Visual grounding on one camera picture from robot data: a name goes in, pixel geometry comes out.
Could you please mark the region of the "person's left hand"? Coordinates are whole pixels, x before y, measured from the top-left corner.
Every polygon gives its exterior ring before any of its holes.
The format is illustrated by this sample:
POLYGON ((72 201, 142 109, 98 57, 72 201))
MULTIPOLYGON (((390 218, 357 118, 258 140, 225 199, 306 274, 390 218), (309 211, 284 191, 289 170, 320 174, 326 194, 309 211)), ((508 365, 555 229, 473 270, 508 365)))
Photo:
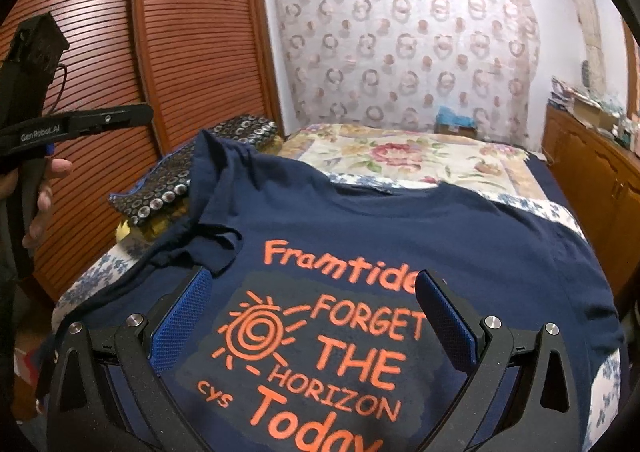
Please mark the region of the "person's left hand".
POLYGON ((69 160, 64 160, 64 158, 47 159, 47 166, 38 189, 38 212, 30 223, 22 241, 26 250, 33 250, 42 242, 44 232, 46 232, 47 225, 52 218, 52 182, 68 176, 72 169, 73 164, 69 160))

